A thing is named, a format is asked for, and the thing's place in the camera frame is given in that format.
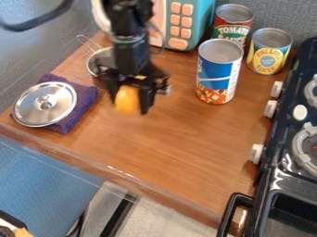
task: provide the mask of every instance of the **food can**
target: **food can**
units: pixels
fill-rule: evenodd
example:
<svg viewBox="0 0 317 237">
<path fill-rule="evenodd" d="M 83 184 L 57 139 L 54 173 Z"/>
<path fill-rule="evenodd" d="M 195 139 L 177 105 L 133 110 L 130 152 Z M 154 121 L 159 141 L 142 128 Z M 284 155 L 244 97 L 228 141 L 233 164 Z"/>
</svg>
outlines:
<svg viewBox="0 0 317 237">
<path fill-rule="evenodd" d="M 218 6 L 213 24 L 212 38 L 237 41 L 245 46 L 252 22 L 252 11 L 246 6 L 238 4 Z"/>
<path fill-rule="evenodd" d="M 243 53 L 241 44 L 226 39 L 199 46 L 196 94 L 200 100 L 221 105 L 234 98 Z"/>
<path fill-rule="evenodd" d="M 255 31 L 247 55 L 247 66 L 259 74 L 276 74 L 285 64 L 292 42 L 288 33 L 276 28 Z"/>
</svg>

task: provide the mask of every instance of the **can label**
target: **can label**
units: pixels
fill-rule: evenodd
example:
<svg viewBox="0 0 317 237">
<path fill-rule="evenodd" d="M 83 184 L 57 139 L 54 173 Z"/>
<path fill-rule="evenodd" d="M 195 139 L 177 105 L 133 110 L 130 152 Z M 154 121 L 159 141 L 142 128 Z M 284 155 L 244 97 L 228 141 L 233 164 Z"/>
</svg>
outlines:
<svg viewBox="0 0 317 237">
<path fill-rule="evenodd" d="M 284 66 L 290 47 L 270 48 L 251 41 L 247 66 L 259 74 L 273 75 Z"/>
<path fill-rule="evenodd" d="M 236 41 L 245 46 L 251 26 L 252 20 L 230 23 L 216 15 L 212 30 L 212 38 Z"/>
<path fill-rule="evenodd" d="M 208 104 L 225 104 L 235 96 L 241 59 L 233 63 L 217 64 L 198 58 L 196 94 Z"/>
<path fill-rule="evenodd" d="M 249 32 L 250 28 L 248 26 L 220 25 L 218 27 L 214 27 L 212 37 L 237 41 L 242 45 L 245 45 Z"/>
</svg>

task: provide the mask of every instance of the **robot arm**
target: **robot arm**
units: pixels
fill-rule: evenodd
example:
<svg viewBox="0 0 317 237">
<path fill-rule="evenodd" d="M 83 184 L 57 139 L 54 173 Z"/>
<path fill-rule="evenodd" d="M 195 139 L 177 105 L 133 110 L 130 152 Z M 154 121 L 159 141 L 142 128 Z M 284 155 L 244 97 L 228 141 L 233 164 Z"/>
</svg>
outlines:
<svg viewBox="0 0 317 237">
<path fill-rule="evenodd" d="M 64 0 L 53 11 L 21 24 L 8 25 L 0 19 L 0 27 L 8 31 L 35 28 L 69 10 L 73 2 Z M 166 94 L 169 89 L 169 74 L 156 67 L 150 58 L 147 23 L 153 17 L 153 3 L 151 0 L 91 0 L 91 3 L 97 25 L 113 42 L 116 65 L 112 69 L 97 59 L 98 79 L 105 84 L 114 104 L 122 85 L 137 89 L 140 112 L 146 114 L 154 105 L 156 93 Z M 109 70 L 105 72 L 101 69 L 104 67 Z"/>
</svg>

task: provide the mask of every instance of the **blue chair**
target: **blue chair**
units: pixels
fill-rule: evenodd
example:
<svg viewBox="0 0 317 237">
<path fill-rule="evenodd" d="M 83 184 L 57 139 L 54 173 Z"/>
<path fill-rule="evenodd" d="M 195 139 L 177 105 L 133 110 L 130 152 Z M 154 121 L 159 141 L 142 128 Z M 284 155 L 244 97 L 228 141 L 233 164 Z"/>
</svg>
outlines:
<svg viewBox="0 0 317 237">
<path fill-rule="evenodd" d="M 65 237 L 103 182 L 0 136 L 0 210 L 35 237 Z"/>
</svg>

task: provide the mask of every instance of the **red can label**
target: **red can label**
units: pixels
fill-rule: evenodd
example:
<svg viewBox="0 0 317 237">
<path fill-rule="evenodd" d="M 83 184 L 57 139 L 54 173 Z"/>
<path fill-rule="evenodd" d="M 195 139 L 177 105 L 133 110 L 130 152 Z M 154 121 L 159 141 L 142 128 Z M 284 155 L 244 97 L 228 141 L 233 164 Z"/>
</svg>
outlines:
<svg viewBox="0 0 317 237">
<path fill-rule="evenodd" d="M 212 38 L 237 41 L 245 46 L 247 35 L 250 32 L 251 26 L 252 20 L 241 23 L 230 23 L 216 15 L 212 31 Z"/>
</svg>

